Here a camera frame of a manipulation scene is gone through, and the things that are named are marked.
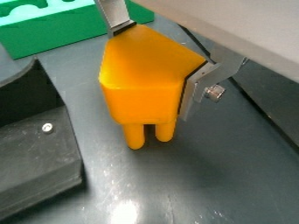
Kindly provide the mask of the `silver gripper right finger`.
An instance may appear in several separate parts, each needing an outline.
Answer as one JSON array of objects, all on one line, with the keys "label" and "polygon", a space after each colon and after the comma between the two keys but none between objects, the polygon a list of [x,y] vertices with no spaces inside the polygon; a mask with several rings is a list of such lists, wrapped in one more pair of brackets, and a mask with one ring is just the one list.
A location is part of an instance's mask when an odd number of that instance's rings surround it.
[{"label": "silver gripper right finger", "polygon": [[195,104],[200,103],[204,97],[214,102],[220,100],[226,89],[219,83],[236,74],[244,58],[227,47],[214,45],[211,62],[207,62],[186,80],[179,109],[179,117],[183,120],[190,118],[195,111]]}]

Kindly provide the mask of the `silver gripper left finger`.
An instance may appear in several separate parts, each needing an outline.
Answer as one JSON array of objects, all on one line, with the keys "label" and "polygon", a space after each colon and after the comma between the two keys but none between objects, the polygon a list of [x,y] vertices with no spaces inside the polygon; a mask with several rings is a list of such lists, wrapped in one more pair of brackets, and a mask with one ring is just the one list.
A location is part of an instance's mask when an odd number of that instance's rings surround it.
[{"label": "silver gripper left finger", "polygon": [[98,10],[104,18],[107,34],[114,38],[118,34],[136,25],[128,15],[124,0],[94,0]]}]

